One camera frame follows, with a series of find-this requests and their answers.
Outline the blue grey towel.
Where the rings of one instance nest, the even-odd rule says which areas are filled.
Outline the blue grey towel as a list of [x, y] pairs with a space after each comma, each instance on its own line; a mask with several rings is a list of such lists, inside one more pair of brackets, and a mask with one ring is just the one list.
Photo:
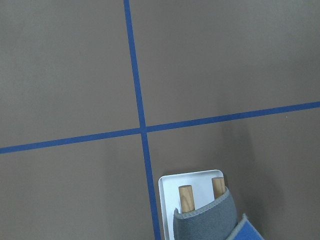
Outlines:
[[262, 240], [246, 214], [238, 220], [233, 196], [228, 188], [209, 204], [188, 213], [173, 213], [175, 240]]

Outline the white towel rack tray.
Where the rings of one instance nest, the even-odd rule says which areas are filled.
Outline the white towel rack tray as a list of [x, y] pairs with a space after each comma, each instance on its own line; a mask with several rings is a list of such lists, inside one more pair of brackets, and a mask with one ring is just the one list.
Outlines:
[[179, 187], [192, 186], [195, 209], [199, 209], [214, 201], [212, 178], [222, 178], [220, 170], [205, 170], [162, 176], [158, 181], [161, 214], [166, 240], [174, 239], [174, 211], [181, 212]]

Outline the wooden rack rod inner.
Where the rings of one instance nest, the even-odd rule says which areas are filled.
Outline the wooden rack rod inner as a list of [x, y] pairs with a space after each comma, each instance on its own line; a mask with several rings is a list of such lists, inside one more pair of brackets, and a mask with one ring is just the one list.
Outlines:
[[182, 185], [178, 187], [181, 212], [189, 213], [195, 210], [193, 188], [191, 185]]

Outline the wooden rack rod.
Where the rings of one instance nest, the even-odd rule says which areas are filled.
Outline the wooden rack rod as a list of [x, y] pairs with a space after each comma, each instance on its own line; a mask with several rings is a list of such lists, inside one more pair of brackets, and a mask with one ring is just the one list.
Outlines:
[[193, 188], [191, 185], [182, 185], [178, 187], [181, 212], [189, 213], [195, 210]]
[[218, 199], [226, 192], [225, 179], [223, 177], [213, 177], [211, 179], [214, 199]]

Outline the wooden rack rod outer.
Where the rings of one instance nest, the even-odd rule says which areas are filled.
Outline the wooden rack rod outer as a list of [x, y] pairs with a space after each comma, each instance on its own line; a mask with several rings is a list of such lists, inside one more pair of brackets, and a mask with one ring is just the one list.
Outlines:
[[225, 179], [223, 177], [213, 177], [211, 179], [214, 199], [218, 199], [226, 192]]

